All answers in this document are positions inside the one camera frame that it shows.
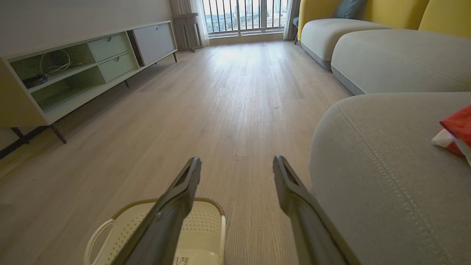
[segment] floor plank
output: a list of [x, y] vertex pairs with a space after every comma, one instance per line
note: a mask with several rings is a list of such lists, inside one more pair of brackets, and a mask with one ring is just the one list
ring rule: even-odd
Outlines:
[[324, 112], [351, 94], [289, 41], [207, 47], [166, 58], [0, 161], [0, 264], [83, 264], [93, 231], [122, 206], [157, 198], [185, 162], [197, 196], [227, 214], [225, 264], [297, 264], [273, 182], [307, 161]]

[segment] gray sofa seat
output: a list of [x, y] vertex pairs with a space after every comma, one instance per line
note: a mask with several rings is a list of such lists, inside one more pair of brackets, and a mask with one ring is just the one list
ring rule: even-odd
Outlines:
[[355, 95], [471, 91], [471, 39], [407, 29], [343, 35], [332, 72]]
[[355, 19], [326, 18], [307, 22], [302, 28], [301, 46], [324, 68], [330, 70], [333, 49], [344, 34], [390, 27]]
[[469, 264], [471, 167], [433, 146], [471, 92], [339, 101], [316, 128], [313, 195], [363, 265]]

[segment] red and white cloth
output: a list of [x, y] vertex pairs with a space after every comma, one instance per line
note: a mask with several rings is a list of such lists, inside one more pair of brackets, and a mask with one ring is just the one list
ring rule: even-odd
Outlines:
[[440, 124], [444, 129], [432, 139], [432, 144], [466, 157], [471, 165], [471, 105], [453, 113]]

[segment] beige plastic basket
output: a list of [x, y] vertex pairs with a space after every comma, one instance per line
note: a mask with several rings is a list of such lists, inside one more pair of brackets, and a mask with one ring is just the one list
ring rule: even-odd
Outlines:
[[[156, 201], [132, 203], [98, 227], [85, 248], [84, 265], [110, 265]], [[95, 241], [109, 226], [111, 231], [90, 263]], [[222, 207], [211, 199], [195, 198], [190, 214], [183, 221], [173, 264], [222, 265], [225, 235], [226, 218]]]

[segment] barcode label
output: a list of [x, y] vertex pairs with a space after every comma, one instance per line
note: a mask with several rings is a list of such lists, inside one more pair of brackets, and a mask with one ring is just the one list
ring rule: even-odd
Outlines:
[[175, 257], [174, 265], [188, 265], [190, 257]]

